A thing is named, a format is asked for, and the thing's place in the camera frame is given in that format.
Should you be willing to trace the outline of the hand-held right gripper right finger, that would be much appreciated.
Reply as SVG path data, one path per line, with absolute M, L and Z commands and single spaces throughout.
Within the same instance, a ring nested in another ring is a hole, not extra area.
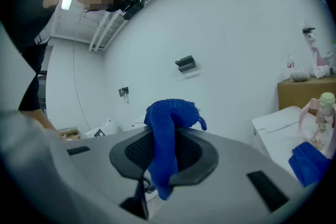
M 204 131 L 190 134 L 210 142 L 218 151 L 215 170 L 195 186 L 173 189 L 151 223 L 288 223 L 312 193 L 282 167 L 252 146 Z M 263 171 L 289 199 L 270 212 L 247 175 Z

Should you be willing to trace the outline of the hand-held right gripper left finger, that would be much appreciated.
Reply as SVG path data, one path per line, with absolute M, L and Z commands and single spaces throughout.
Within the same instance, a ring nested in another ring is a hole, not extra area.
M 148 127 L 68 142 L 66 149 L 80 174 L 81 195 L 98 210 L 98 223 L 147 223 L 145 171 L 152 160 Z

